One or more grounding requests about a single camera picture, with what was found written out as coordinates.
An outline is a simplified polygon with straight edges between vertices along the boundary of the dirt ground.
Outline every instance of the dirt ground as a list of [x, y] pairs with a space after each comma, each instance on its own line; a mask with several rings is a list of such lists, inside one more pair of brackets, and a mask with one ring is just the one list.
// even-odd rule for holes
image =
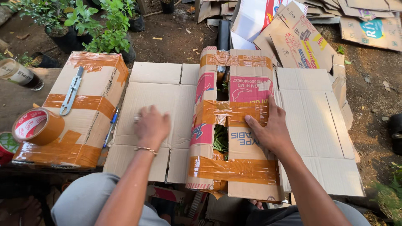
[[[148, 13], [160, 10], [158, 0], [146, 2]], [[193, 20], [194, 16], [185, 12], [192, 5], [179, 3], [174, 14], [146, 17], [146, 30], [130, 33], [137, 53], [136, 60], [199, 63], [197, 52], [200, 53], [206, 46], [215, 45], [217, 28], [211, 27], [211, 30], [205, 21], [197, 24]], [[369, 187], [372, 181], [388, 184], [394, 171], [391, 162], [402, 164], [402, 157], [392, 153], [387, 122], [381, 118], [402, 112], [402, 96], [394, 90], [387, 92], [383, 81], [388, 81], [398, 92], [402, 92], [402, 55], [344, 41], [340, 38], [338, 25], [316, 27], [322, 30], [322, 35], [334, 49], [343, 46], [347, 59], [352, 62], [346, 65], [347, 99], [354, 118], [349, 134], [361, 157], [358, 167], [363, 185]], [[25, 40], [16, 38], [17, 35], [28, 33], [31, 35]], [[55, 46], [42, 27], [33, 24], [33, 20], [28, 17], [21, 20], [17, 14], [0, 27], [0, 38], [9, 43], [9, 50], [13, 54], [28, 52], [30, 55], [36, 51], [45, 52]], [[59, 48], [47, 51], [46, 54], [57, 58], [61, 67], [68, 58], [68, 54]], [[364, 74], [370, 75], [370, 83], [365, 82]]]

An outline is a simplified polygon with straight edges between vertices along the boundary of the bracelet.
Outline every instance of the bracelet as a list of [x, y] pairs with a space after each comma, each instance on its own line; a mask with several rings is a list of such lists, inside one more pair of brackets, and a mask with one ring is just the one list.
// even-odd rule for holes
[[139, 149], [144, 149], [144, 150], [150, 151], [150, 152], [152, 152], [155, 156], [158, 154], [154, 149], [151, 149], [151, 148], [138, 147], [138, 148], [137, 148], [137, 151], [138, 151]]

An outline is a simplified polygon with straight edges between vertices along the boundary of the glass with dark liquid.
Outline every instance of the glass with dark liquid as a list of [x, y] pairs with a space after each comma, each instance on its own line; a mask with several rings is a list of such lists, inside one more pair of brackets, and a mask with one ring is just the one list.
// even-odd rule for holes
[[0, 61], [0, 78], [35, 91], [44, 86], [42, 79], [11, 58]]

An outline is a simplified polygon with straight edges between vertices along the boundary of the blue pen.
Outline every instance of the blue pen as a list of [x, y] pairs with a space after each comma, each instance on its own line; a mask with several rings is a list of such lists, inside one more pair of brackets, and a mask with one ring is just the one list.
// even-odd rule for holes
[[109, 132], [108, 132], [107, 135], [106, 135], [105, 143], [103, 144], [103, 147], [104, 147], [104, 148], [105, 148], [106, 145], [107, 145], [107, 138], [109, 137], [110, 132], [112, 132], [113, 124], [115, 123], [115, 121], [116, 121], [116, 119], [117, 119], [117, 113], [118, 113], [118, 112], [119, 112], [119, 108], [117, 108], [116, 113], [113, 115], [113, 119], [110, 121], [110, 129], [109, 129]]

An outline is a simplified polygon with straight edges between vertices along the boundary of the wooden table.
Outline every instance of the wooden table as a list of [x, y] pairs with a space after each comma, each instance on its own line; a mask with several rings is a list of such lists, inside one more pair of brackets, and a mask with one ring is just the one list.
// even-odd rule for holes
[[[49, 94], [51, 88], [53, 87], [56, 79], [58, 78], [62, 68], [29, 68], [37, 76], [43, 79], [45, 85], [39, 91], [33, 91], [28, 88], [12, 84], [6, 80], [0, 79], [0, 132], [11, 131], [12, 125], [15, 120], [25, 111], [33, 108], [33, 103], [42, 106], [45, 102], [47, 95]], [[119, 107], [121, 107], [125, 95], [125, 88], [120, 98]], [[99, 156], [97, 163], [97, 170], [102, 171], [103, 165], [105, 164], [107, 153], [109, 148], [105, 147]], [[8, 164], [7, 168], [15, 168], [14, 165]]]

